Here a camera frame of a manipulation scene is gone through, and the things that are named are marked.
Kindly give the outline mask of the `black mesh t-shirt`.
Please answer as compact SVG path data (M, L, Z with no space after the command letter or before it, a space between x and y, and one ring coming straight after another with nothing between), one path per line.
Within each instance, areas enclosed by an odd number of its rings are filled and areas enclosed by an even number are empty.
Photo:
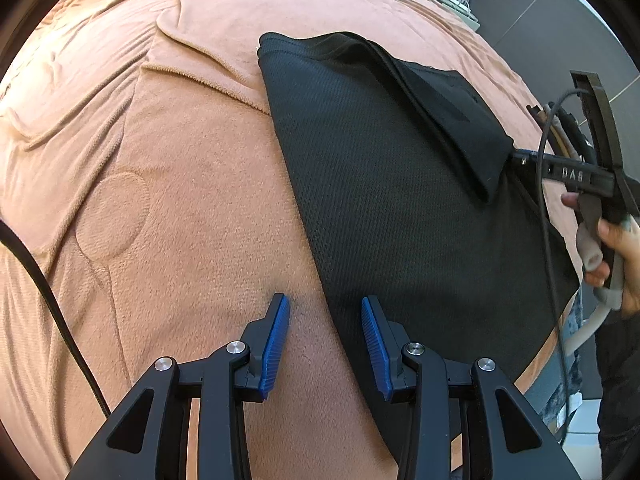
M374 383L360 318L387 318L446 359L516 379L552 332L549 297L578 287L535 174L457 72L394 58L351 32L259 40L270 113L326 303L364 400L399 456L404 406Z

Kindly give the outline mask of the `stack of folded clothes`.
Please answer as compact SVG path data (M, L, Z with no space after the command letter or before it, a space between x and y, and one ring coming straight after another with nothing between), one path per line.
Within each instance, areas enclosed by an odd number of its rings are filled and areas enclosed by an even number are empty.
M552 119L548 142L555 155L588 162L591 165L598 162L596 150L579 129L576 118L563 107L559 108Z

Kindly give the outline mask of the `orange-brown bed blanket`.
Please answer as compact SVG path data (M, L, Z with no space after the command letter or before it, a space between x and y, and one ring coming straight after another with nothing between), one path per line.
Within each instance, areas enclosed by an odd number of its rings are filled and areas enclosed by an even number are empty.
M248 407L258 479L397 468L331 321L273 130L259 37L348 30L455 70L523 148L523 79L427 0L61 0L1 84L1 215L34 255L110 405L160 356L292 302L276 388Z

